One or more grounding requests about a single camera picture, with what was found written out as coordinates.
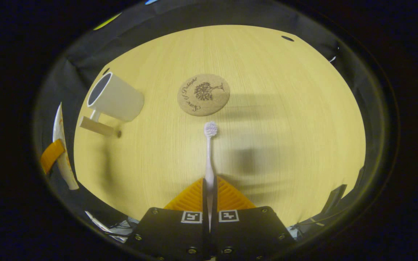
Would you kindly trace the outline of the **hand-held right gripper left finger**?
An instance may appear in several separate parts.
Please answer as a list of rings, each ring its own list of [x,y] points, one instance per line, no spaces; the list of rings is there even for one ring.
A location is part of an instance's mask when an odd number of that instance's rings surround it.
[[[208,260],[205,185],[205,180],[200,178],[164,208],[149,208],[127,239],[126,246],[157,261]]]

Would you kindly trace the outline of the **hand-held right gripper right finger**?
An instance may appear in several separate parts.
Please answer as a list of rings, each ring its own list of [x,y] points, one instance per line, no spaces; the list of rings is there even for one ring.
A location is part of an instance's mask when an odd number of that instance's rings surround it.
[[[296,244],[277,213],[255,206],[222,177],[214,179],[211,256],[216,261],[272,261]]]

